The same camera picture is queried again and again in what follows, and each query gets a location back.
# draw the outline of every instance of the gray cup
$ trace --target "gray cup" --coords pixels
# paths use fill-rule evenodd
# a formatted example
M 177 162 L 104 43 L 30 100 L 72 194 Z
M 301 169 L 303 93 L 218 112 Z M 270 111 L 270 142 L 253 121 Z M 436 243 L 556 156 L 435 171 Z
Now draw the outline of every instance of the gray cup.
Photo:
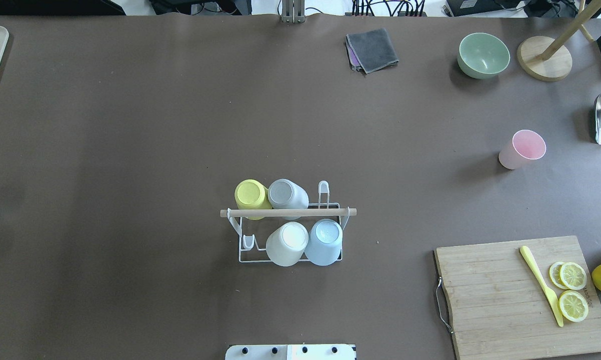
M 267 191 L 267 198 L 274 209 L 307 209 L 310 198 L 302 187 L 286 178 L 272 182 Z M 299 216 L 285 216 L 287 220 L 296 220 Z

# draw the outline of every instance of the gray cloth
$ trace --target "gray cloth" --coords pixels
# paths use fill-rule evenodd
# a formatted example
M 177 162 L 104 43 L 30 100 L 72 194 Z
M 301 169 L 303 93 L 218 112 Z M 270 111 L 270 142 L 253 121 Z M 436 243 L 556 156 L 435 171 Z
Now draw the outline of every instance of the gray cloth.
M 345 38 L 365 74 L 399 63 L 390 34 L 385 28 L 347 34 Z

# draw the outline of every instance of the wooden pole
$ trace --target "wooden pole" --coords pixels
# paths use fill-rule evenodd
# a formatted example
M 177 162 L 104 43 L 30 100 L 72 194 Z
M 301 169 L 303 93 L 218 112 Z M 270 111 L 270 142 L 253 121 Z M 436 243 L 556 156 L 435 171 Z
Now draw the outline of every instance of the wooden pole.
M 549 60 L 561 46 L 565 45 L 566 41 L 574 35 L 575 32 L 586 23 L 589 19 L 594 16 L 594 14 L 601 8 L 601 0 L 593 0 L 589 3 L 589 5 L 584 9 L 583 12 L 579 13 L 578 16 L 572 21 L 567 29 L 561 34 L 557 39 L 552 42 L 549 47 L 543 51 L 540 55 L 540 59 L 542 61 Z
M 579 14 L 582 13 L 584 9 L 585 9 L 585 0 L 581 0 L 580 3 L 578 4 L 578 13 Z M 589 41 L 590 43 L 593 43 L 594 38 L 589 33 L 589 31 L 585 28 L 584 23 L 581 24 L 580 29 L 582 32 L 582 36 L 584 36 L 584 38 L 587 39 L 587 41 Z
M 356 216 L 356 209 L 260 209 L 260 210 L 232 210 L 230 216 L 238 217 L 346 217 Z M 227 218 L 227 209 L 220 210 L 220 217 Z

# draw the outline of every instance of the wooden cutting board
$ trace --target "wooden cutting board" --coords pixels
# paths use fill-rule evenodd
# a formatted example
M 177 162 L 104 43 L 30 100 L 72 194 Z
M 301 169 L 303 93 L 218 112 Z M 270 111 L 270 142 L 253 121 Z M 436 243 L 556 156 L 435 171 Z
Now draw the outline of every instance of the wooden cutting board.
M 554 262 L 574 262 L 587 272 L 579 290 L 589 315 L 559 327 L 550 304 L 519 248 L 527 245 L 548 287 Z M 458 360 L 538 359 L 601 352 L 601 303 L 575 236 L 440 247 L 438 274 L 449 310 Z

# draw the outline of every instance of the wooden base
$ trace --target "wooden base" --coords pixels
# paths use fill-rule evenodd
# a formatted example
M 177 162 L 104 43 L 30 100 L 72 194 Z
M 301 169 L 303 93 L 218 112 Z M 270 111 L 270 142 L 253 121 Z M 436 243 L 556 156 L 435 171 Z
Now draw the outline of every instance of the wooden base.
M 541 59 L 541 54 L 553 42 L 554 39 L 547 36 L 534 36 L 520 43 L 517 51 L 520 67 L 533 78 L 543 82 L 563 80 L 572 70 L 572 55 L 565 45 L 549 59 Z

